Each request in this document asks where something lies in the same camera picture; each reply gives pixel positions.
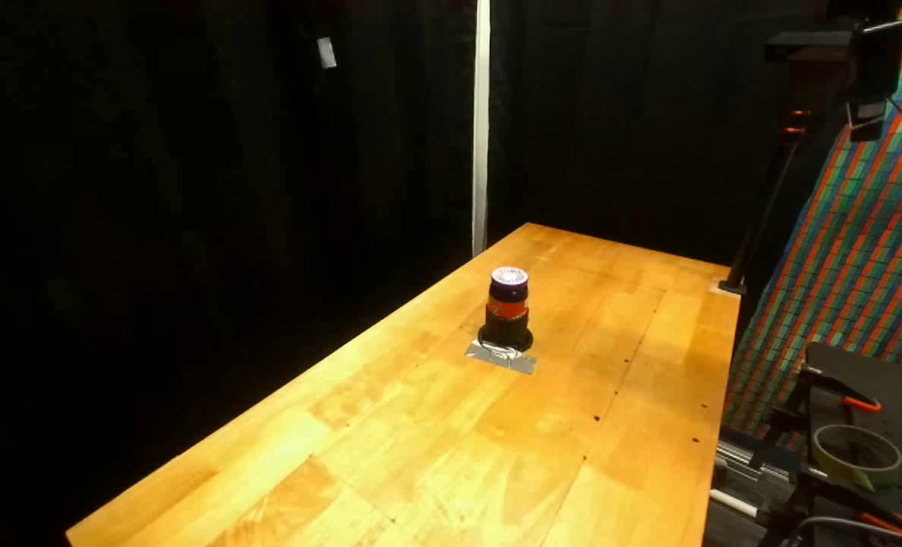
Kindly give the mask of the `grey tape patch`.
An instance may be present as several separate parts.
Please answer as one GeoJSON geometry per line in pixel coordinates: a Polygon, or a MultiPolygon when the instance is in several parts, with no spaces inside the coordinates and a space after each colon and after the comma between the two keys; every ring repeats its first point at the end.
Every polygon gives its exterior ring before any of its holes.
{"type": "Polygon", "coordinates": [[[536,365],[536,359],[521,353],[521,348],[494,345],[494,343],[486,343],[486,339],[471,339],[469,359],[498,365],[498,368],[506,368],[506,371],[520,371],[520,373],[535,373],[535,365],[536,365]]]}

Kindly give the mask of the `colourful striped cloth panel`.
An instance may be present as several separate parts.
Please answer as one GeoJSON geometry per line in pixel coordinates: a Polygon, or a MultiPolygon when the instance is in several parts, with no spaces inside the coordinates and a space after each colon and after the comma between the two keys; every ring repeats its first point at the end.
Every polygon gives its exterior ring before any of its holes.
{"type": "Polygon", "coordinates": [[[734,345],[722,425],[755,434],[809,343],[902,368],[902,73],[879,140],[837,129],[734,345]]]}

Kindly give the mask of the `white vertical pole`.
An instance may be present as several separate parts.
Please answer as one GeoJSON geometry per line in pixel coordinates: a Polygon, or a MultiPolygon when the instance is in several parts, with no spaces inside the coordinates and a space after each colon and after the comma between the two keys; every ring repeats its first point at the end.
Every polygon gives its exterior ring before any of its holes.
{"type": "Polygon", "coordinates": [[[473,0],[471,256],[488,240],[491,0],[473,0]]]}

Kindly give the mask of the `white tag on curtain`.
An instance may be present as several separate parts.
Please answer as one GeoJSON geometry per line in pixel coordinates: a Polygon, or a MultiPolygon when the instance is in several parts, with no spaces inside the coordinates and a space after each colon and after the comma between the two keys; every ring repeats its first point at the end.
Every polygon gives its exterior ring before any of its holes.
{"type": "Polygon", "coordinates": [[[317,50],[320,50],[321,68],[338,68],[338,50],[334,50],[332,35],[320,35],[317,50]]]}

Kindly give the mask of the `brown cup with purple lid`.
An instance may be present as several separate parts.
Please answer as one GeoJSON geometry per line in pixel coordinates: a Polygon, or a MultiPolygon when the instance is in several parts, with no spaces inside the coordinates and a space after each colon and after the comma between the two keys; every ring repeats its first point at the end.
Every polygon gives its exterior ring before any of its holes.
{"type": "Polygon", "coordinates": [[[488,300],[480,336],[486,343],[514,345],[520,353],[530,345],[528,272],[521,266],[494,266],[488,272],[488,300]]]}

